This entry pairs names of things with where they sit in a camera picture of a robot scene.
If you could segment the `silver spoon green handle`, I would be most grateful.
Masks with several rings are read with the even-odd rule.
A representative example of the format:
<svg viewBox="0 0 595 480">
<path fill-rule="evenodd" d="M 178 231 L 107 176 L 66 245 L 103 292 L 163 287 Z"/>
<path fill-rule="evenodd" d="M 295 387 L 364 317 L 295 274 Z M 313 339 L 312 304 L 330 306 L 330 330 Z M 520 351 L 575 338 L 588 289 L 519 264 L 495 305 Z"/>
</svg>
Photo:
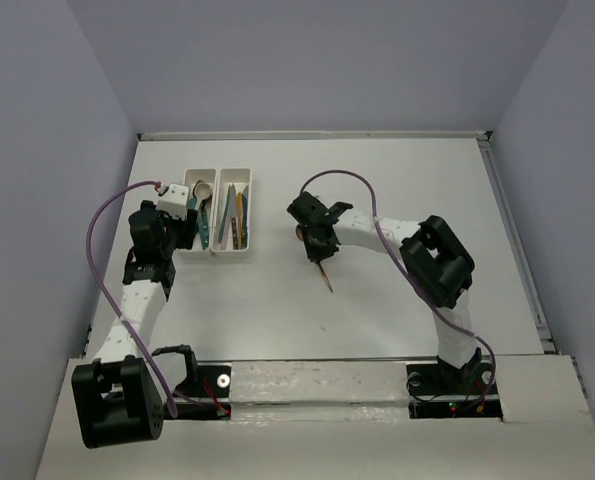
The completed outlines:
<svg viewBox="0 0 595 480">
<path fill-rule="evenodd" d="M 210 245 L 210 203 L 210 200 L 203 201 L 199 210 L 201 219 L 200 238 L 204 250 L 208 250 Z"/>
</svg>

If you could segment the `steel knife pink handle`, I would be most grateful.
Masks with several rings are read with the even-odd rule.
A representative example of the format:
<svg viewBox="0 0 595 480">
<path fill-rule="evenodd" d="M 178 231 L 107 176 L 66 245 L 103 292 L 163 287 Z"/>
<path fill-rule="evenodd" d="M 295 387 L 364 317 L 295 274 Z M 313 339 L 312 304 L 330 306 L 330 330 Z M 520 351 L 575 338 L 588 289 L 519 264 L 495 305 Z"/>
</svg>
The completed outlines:
<svg viewBox="0 0 595 480">
<path fill-rule="evenodd" d="M 229 229 L 229 226 L 231 225 L 231 221 L 230 221 L 229 213 L 228 213 L 228 203 L 229 203 L 228 189 L 227 189 L 224 213 L 222 216 L 220 232 L 219 232 L 219 247 L 221 250 L 224 250 L 226 248 L 227 241 L 228 241 L 228 229 Z"/>
</svg>

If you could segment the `beige plastic spoon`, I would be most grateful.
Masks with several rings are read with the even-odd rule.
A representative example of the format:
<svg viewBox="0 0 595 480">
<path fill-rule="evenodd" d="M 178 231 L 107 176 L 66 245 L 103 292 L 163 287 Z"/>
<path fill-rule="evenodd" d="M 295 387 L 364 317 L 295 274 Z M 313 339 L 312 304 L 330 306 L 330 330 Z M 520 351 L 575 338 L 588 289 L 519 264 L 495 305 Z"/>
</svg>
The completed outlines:
<svg viewBox="0 0 595 480">
<path fill-rule="evenodd" d="M 200 205 L 212 197 L 212 187 L 206 182 L 198 181 L 194 186 L 193 195 L 197 204 Z"/>
</svg>

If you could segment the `orange plastic knife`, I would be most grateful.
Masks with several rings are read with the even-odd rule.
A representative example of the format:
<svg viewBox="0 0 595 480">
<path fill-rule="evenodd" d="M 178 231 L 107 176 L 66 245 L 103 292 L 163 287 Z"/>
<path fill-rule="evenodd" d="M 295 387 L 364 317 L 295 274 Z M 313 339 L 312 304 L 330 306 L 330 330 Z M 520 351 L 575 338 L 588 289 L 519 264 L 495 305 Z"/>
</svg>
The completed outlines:
<svg viewBox="0 0 595 480">
<path fill-rule="evenodd" d="M 237 249 L 243 249 L 243 195 L 236 194 L 236 225 L 237 225 Z"/>
</svg>

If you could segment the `blue plastic knife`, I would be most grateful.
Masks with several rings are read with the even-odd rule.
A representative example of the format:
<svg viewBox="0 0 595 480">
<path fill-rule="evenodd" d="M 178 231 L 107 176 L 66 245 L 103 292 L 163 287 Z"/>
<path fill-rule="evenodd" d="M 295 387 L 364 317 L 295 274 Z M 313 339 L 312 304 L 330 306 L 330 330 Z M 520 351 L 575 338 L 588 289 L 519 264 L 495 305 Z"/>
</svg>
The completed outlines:
<svg viewBox="0 0 595 480">
<path fill-rule="evenodd" d="M 248 207 L 243 207 L 243 249 L 248 246 Z"/>
</svg>

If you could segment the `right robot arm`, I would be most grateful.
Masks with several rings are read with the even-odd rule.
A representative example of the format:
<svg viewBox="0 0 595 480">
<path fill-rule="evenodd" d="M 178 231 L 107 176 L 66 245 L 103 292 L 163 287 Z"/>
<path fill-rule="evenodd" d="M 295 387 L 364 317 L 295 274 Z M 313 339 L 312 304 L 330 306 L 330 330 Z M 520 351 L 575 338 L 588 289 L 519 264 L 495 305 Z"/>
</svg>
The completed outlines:
<svg viewBox="0 0 595 480">
<path fill-rule="evenodd" d="M 321 263 L 341 246 L 386 253 L 413 290 L 430 304 L 438 338 L 437 379 L 459 392 L 474 378 L 481 349 L 472 331 L 468 290 L 474 260 L 447 222 L 435 215 L 422 222 L 378 218 L 337 202 L 328 207 L 305 191 L 287 207 L 297 222 L 309 261 Z"/>
</svg>

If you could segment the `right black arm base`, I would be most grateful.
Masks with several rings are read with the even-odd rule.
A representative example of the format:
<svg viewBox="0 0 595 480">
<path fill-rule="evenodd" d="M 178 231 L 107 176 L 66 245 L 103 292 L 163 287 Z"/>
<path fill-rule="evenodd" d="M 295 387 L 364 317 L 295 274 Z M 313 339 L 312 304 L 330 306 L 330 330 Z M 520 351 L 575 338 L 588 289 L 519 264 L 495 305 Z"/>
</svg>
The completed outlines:
<svg viewBox="0 0 595 480">
<path fill-rule="evenodd" d="M 477 368 L 472 380 L 457 386 L 447 386 L 440 379 L 435 363 L 408 364 L 406 373 L 411 419 L 503 418 L 496 384 L 482 398 L 491 376 L 488 362 Z"/>
</svg>

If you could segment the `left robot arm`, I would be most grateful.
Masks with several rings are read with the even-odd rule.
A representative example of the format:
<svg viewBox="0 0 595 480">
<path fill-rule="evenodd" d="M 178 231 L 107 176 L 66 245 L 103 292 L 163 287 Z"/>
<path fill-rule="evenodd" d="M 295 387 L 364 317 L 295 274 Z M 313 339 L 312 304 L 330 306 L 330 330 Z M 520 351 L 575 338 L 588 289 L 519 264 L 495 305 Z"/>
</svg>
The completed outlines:
<svg viewBox="0 0 595 480">
<path fill-rule="evenodd" d="M 164 417 L 177 412 L 173 392 L 186 395 L 197 386 L 199 368 L 190 346 L 150 346 L 174 283 L 173 253 L 192 242 L 196 218 L 184 201 L 143 201 L 128 219 L 133 245 L 116 318 L 92 362 L 76 366 L 71 376 L 89 449 L 158 439 Z"/>
</svg>

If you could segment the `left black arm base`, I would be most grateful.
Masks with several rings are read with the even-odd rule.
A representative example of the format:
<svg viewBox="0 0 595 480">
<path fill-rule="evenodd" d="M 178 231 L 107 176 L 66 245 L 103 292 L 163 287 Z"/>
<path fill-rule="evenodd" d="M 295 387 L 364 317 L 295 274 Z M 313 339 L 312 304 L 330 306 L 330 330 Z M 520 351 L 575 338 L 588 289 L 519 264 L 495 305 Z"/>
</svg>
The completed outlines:
<svg viewBox="0 0 595 480">
<path fill-rule="evenodd" d="M 231 416 L 229 385 L 231 370 L 225 365 L 202 365 L 176 385 L 168 380 L 177 408 L 173 416 L 167 395 L 144 362 L 124 381 L 129 413 L 161 428 L 165 420 L 223 421 Z"/>
</svg>

